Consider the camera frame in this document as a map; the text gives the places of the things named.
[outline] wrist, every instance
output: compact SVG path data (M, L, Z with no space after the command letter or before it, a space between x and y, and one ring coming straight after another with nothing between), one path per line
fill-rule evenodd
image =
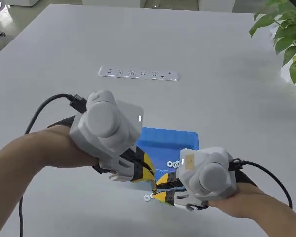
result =
M264 218L269 210L274 212L274 210L282 208L289 209L288 206L267 194L251 195L250 198L246 200L245 206L245 217L255 222L259 222L261 218Z
M41 133L27 134L19 139L20 149L26 154L24 156L25 162L37 172L42 170L45 167L47 154Z

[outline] floor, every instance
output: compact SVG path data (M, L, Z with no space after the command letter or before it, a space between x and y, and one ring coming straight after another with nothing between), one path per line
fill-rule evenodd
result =
M236 0L234 12L257 12L267 0ZM82 0L41 0L34 7L7 6L0 12L0 29L11 38L18 35L49 4L82 5ZM198 10L198 0L147 0L145 8Z

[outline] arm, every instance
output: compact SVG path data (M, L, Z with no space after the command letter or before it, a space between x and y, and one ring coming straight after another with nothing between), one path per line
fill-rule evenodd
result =
M69 128L52 127L20 137L0 151L0 230L33 177L45 166L93 166L97 159L78 149Z
M254 220L270 237L296 237L296 213L251 184L238 184L233 197L210 206L233 217Z

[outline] hand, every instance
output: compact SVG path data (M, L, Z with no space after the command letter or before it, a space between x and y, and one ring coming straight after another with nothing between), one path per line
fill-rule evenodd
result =
M94 166L98 159L80 150L69 136L69 128L55 126L38 132L38 142L44 152L44 165L56 168Z
M209 205L237 218L250 218L261 199L271 197L258 187L247 183L238 183L238 191L232 197L221 201L210 201Z

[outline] forearm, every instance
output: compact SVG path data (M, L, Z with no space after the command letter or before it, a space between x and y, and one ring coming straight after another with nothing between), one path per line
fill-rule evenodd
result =
M0 151L0 230L32 178L43 168L36 134L18 138Z
M248 214L270 237L296 237L296 213L268 195L259 195Z

